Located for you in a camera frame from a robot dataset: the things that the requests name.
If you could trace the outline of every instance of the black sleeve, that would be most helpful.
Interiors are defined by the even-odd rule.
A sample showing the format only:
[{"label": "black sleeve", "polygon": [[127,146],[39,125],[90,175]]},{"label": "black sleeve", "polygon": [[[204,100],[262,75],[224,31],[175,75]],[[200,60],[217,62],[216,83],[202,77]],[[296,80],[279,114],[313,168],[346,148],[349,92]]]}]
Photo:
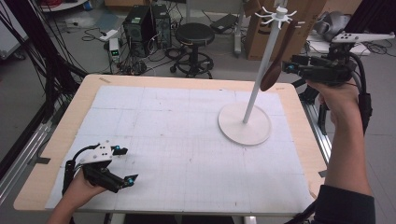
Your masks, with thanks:
[{"label": "black sleeve", "polygon": [[374,198],[369,195],[322,185],[312,223],[375,224]]}]

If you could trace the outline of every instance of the stool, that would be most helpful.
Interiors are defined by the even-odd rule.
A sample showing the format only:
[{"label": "stool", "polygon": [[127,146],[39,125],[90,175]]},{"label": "stool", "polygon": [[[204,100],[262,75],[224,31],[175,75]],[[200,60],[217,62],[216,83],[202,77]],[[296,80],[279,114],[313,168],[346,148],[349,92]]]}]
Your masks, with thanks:
[{"label": "stool", "polygon": [[179,26],[176,31],[176,39],[182,45],[189,47],[192,52],[186,52],[182,54],[176,61],[176,63],[170,68],[172,73],[175,73],[177,68],[186,74],[186,77],[201,75],[207,73],[209,78],[212,79],[210,71],[214,64],[213,60],[198,52],[198,48],[206,46],[213,42],[215,39],[215,33],[212,29],[201,23],[187,23]]}]

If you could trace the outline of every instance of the white tabletop sheet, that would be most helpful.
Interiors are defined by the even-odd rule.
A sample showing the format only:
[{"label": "white tabletop sheet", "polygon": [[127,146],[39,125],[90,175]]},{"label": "white tabletop sheet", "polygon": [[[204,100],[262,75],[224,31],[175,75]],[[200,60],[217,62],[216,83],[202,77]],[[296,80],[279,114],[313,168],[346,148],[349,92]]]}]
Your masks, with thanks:
[{"label": "white tabletop sheet", "polygon": [[259,92],[256,100],[272,122],[264,143],[243,147],[219,129],[220,110],[249,97],[247,91],[101,87],[46,208],[62,197],[65,161],[86,146],[109,140],[129,149],[108,165],[110,172],[139,177],[130,188],[94,197],[84,210],[255,216],[302,212],[312,199],[278,95]]}]

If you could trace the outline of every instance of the white stand base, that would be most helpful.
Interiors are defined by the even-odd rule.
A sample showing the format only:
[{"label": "white stand base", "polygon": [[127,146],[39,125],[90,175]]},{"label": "white stand base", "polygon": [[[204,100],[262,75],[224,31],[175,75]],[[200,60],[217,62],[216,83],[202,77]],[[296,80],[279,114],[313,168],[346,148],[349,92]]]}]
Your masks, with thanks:
[{"label": "white stand base", "polygon": [[248,103],[235,103],[224,106],[219,113],[221,131],[235,143],[243,146],[256,146],[270,136],[271,121],[265,112],[253,106],[249,121],[243,122]]}]

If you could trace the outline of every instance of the brown spatula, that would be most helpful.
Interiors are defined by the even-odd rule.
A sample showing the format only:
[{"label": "brown spatula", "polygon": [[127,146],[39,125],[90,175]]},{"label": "brown spatula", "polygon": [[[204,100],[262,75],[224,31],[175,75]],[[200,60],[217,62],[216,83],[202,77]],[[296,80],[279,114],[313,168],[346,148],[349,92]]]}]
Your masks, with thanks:
[{"label": "brown spatula", "polygon": [[260,90],[267,91],[276,83],[277,79],[282,72],[282,57],[286,51],[286,48],[289,46],[289,42],[291,41],[294,31],[297,29],[296,26],[298,25],[297,21],[291,21],[288,29],[286,30],[285,36],[283,37],[282,45],[280,46],[279,53],[276,55],[273,63],[271,64],[270,68],[268,68],[267,72],[265,73],[264,77],[262,78],[262,83],[260,84]]}]

